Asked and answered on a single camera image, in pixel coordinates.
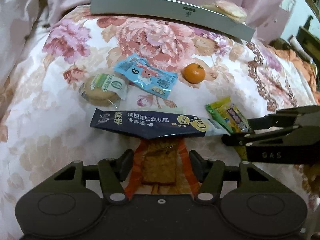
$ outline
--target blue snack bag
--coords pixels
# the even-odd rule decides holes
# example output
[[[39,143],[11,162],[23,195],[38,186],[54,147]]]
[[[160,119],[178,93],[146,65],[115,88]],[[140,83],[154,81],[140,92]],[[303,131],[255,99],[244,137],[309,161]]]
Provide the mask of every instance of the blue snack bag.
[[[114,67],[114,71],[124,75],[146,92],[163,99],[168,98],[178,78],[177,73],[158,70],[152,67],[145,58],[139,57],[137,54],[120,61]]]

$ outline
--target wall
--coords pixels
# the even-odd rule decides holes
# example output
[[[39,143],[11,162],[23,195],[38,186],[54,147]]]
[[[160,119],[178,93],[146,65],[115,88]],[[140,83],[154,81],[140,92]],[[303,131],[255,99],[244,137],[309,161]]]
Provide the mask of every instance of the wall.
[[[284,0],[282,2],[282,8],[286,9],[289,0]],[[309,31],[320,38],[320,23],[316,18],[313,11],[310,9],[305,0],[295,0],[296,4],[292,10],[291,17],[284,28],[284,31],[281,35],[281,38],[284,40],[288,40],[291,35],[296,36],[299,30],[299,27],[304,25],[308,19],[309,15],[312,15],[314,19],[311,22]]]

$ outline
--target black robotic claw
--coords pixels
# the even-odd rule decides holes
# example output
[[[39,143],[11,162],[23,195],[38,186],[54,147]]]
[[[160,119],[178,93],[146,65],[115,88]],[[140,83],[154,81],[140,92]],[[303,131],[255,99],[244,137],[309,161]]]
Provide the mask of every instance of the black robotic claw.
[[[310,164],[320,161],[320,106],[278,110],[276,114],[249,119],[253,130],[281,127],[265,133],[224,135],[227,146],[246,147],[251,162]]]
[[[25,194],[16,218],[23,240],[123,239],[283,239],[301,240],[305,202],[249,162],[239,167],[189,153],[202,182],[191,195],[134,195],[127,199],[119,181],[132,167],[132,150],[118,160],[83,166],[75,161]],[[103,198],[85,187],[100,181]],[[220,198],[223,182],[238,187]]]

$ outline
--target yellow snack wrapper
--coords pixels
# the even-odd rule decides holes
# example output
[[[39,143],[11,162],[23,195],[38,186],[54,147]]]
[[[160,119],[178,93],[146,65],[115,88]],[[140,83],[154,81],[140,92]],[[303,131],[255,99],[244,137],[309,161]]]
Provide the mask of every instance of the yellow snack wrapper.
[[[250,132],[249,123],[231,98],[225,98],[218,102],[206,105],[205,108],[211,114],[212,118],[219,122],[230,132]],[[234,147],[242,160],[247,160],[245,147]]]

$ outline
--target mandarin orange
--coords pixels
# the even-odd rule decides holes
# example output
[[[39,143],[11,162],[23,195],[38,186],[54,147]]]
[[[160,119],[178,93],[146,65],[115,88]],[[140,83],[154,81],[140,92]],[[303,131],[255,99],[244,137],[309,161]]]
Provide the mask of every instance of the mandarin orange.
[[[181,72],[183,78],[189,83],[198,84],[205,78],[205,70],[197,63],[191,63]]]

